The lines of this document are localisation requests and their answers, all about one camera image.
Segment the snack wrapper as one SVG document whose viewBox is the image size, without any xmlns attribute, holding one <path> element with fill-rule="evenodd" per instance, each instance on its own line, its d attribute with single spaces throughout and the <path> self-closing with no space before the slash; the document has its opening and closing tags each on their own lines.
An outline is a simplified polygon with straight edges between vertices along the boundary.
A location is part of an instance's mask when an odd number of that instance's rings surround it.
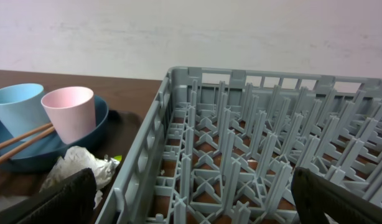
<svg viewBox="0 0 382 224">
<path fill-rule="evenodd" d="M 87 148 L 73 146 L 66 151 L 64 157 L 59 157 L 55 165 L 44 180 L 40 191 L 52 187 L 71 175 L 90 168 L 96 180 L 95 207 L 102 201 L 102 189 L 113 179 L 117 166 L 121 162 L 122 156 L 109 157 L 105 155 L 103 159 L 96 158 Z"/>
</svg>

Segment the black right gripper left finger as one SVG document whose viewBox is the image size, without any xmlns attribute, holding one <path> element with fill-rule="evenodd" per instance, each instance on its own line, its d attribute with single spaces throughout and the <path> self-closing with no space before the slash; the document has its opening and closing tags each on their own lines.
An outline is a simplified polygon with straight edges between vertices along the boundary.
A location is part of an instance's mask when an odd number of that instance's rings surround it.
<svg viewBox="0 0 382 224">
<path fill-rule="evenodd" d="M 90 168 L 0 212 L 0 224 L 88 223 L 95 206 L 96 180 Z"/>
</svg>

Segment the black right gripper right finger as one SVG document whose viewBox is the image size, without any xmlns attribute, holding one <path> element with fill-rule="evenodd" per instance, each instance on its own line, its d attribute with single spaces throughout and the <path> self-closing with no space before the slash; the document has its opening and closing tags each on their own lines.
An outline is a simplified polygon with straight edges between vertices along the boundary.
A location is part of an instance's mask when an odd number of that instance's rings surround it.
<svg viewBox="0 0 382 224">
<path fill-rule="evenodd" d="M 302 224 L 329 224 L 328 218 L 341 224 L 382 224 L 382 208 L 309 169 L 295 169 L 291 193 Z"/>
</svg>

